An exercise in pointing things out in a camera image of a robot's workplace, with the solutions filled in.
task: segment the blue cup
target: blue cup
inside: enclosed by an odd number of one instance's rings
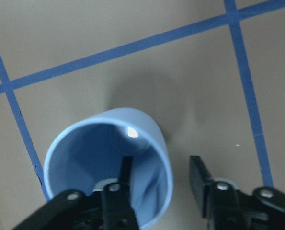
[[[134,156],[131,206],[140,229],[148,229],[168,208],[173,180],[163,135],[140,110],[109,110],[62,131],[46,155],[46,191],[50,198],[67,189],[89,196],[117,181],[124,156]]]

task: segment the blue tape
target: blue tape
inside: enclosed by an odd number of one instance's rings
[[[234,13],[236,10],[235,0],[224,0],[227,13]],[[255,96],[253,81],[249,68],[247,53],[243,41],[241,27],[239,22],[229,25],[230,32],[235,48],[236,59],[238,63],[240,78],[244,91],[244,96],[249,112],[255,147],[257,151],[258,161],[262,174],[264,186],[273,187],[273,179],[268,159],[267,148],[262,131],[261,118],[258,111],[257,100]]]
[[[227,3],[226,6],[231,7],[232,5],[231,3]],[[148,49],[170,41],[174,41],[180,38],[201,33],[203,31],[214,29],[219,26],[227,25],[233,22],[238,22],[240,20],[254,17],[256,15],[267,13],[270,11],[274,11],[283,7],[285,7],[285,0],[284,1],[271,0],[234,11],[233,13],[216,16],[198,23],[193,23],[191,25],[187,25],[175,30],[171,30],[162,34],[148,37],[124,46],[113,48],[95,55],[84,57],[66,64],[62,64],[60,66],[56,66],[50,69],[46,69],[37,73],[33,73],[12,80],[9,82],[8,87],[5,88],[0,87],[0,93],[6,92],[7,90],[15,90],[40,81],[44,81],[79,69],[90,67],[115,58],[120,58],[122,56],[129,55],[144,49]]]
[[[220,15],[211,19],[207,19],[198,23],[193,23],[175,30],[171,30],[162,34],[148,37],[136,42],[119,46],[104,52],[84,57],[60,66],[43,70],[16,80],[11,81],[14,89],[44,81],[53,77],[67,74],[79,69],[90,67],[99,63],[103,63],[112,59],[120,58],[135,52],[155,47],[164,43],[168,43],[180,38],[191,36],[206,30],[210,30],[222,25],[230,23],[226,15]]]
[[[9,82],[9,77],[8,77],[7,71],[5,69],[1,55],[0,55],[0,80],[1,80],[2,84],[5,84],[5,85],[7,85],[7,83]],[[32,161],[33,166],[34,166],[34,171],[40,180],[41,189],[44,192],[46,199],[48,199],[48,195],[44,189],[44,184],[43,184],[43,181],[44,181],[43,180],[44,179],[43,178],[43,169],[42,169],[40,160],[38,158],[38,155],[34,149],[33,142],[32,142],[31,136],[28,132],[26,123],[25,123],[24,118],[21,114],[20,107],[19,107],[18,101],[16,99],[16,96],[15,96],[13,91],[6,91],[6,96],[7,96],[8,102],[10,104],[13,116],[16,120],[17,126],[19,128],[20,134],[21,134],[22,139],[24,141],[24,144],[26,146],[28,155]]]

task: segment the gray floor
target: gray floor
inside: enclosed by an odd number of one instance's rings
[[[262,2],[237,0],[239,8]],[[225,13],[217,0],[0,1],[10,80]],[[275,187],[285,192],[285,8],[241,21]],[[16,89],[43,164],[54,138],[102,111],[134,107],[162,129],[174,194],[151,229],[206,229],[188,157],[250,193],[262,186],[228,25]],[[0,94],[0,220],[9,230],[45,203],[5,94]]]

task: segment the tiled floor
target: tiled floor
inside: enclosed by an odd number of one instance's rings
[[[235,2],[239,9],[262,1]],[[61,1],[0,2],[0,54],[9,79],[19,80],[0,86],[0,92],[15,89],[22,114],[15,120],[7,97],[0,94],[3,230],[11,229],[45,202],[16,124],[22,124],[22,119],[43,165],[54,138],[77,121],[118,107],[134,107],[150,114],[164,133],[174,174],[172,202],[153,230],[206,229],[189,188],[190,155],[201,155],[215,177],[234,180],[244,192],[262,186],[228,25],[168,43],[159,41],[160,46],[99,61],[77,71],[62,70],[67,74],[61,76],[53,70],[48,80],[36,80],[34,84],[35,75],[21,79],[225,14],[224,1],[105,0],[60,5]],[[240,24],[274,185],[285,192],[285,8]]]

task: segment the screw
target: screw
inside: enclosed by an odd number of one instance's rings
[[[79,197],[79,195],[77,193],[71,193],[70,195],[67,196],[67,200],[71,201],[71,200],[76,200]]]
[[[228,184],[224,182],[219,182],[217,183],[217,189],[228,190]]]
[[[262,189],[260,194],[265,198],[272,198],[274,196],[273,192],[271,192],[269,189]]]
[[[116,191],[119,191],[119,189],[120,189],[120,185],[118,183],[115,183],[109,186],[110,192],[116,192]]]

